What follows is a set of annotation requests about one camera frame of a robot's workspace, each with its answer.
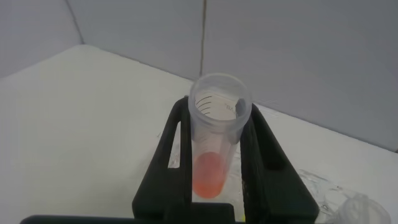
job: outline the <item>white table surface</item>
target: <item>white table surface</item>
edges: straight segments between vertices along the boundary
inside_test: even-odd
[[[191,84],[87,45],[0,79],[0,223],[132,217],[143,167]],[[398,223],[398,154],[260,109],[296,169],[368,194]]]

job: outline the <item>orange liquid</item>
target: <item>orange liquid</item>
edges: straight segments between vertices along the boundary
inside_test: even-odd
[[[205,152],[193,163],[192,188],[203,198],[213,198],[220,194],[226,179],[225,166],[221,156],[215,152]]]

